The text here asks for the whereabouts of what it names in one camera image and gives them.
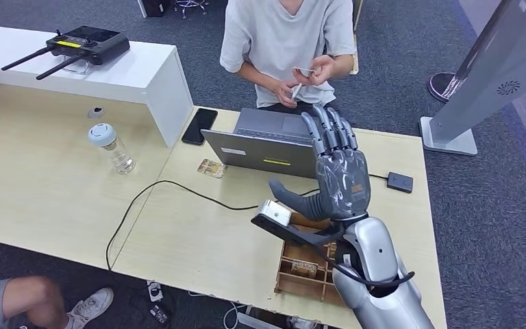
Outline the person's left hand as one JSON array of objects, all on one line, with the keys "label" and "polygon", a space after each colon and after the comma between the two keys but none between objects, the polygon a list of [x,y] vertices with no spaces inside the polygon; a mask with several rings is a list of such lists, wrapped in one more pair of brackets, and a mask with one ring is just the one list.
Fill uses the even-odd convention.
[{"label": "person's left hand", "polygon": [[312,70],[308,75],[304,75],[298,71],[299,77],[297,81],[304,85],[318,86],[326,82],[336,68],[336,61],[327,55],[319,56],[313,59],[311,63]]}]

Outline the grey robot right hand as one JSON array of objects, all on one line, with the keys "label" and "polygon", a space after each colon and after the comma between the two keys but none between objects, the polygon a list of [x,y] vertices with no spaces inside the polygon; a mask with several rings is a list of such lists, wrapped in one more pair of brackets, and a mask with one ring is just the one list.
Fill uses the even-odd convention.
[{"label": "grey robot right hand", "polygon": [[301,117],[312,138],[318,193],[301,196],[275,179],[269,180],[274,197],[311,221],[345,221],[368,214],[371,186],[364,153],[346,119],[333,108],[312,106],[313,116]]}]

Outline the person's right hand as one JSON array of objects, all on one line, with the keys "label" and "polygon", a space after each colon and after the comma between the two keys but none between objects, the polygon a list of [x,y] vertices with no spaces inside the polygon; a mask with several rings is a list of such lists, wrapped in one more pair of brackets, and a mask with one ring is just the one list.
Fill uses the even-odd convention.
[{"label": "person's right hand", "polygon": [[297,102],[292,98],[293,88],[299,86],[297,81],[285,82],[275,80],[272,83],[272,92],[278,98],[280,104],[287,108],[296,108]]}]

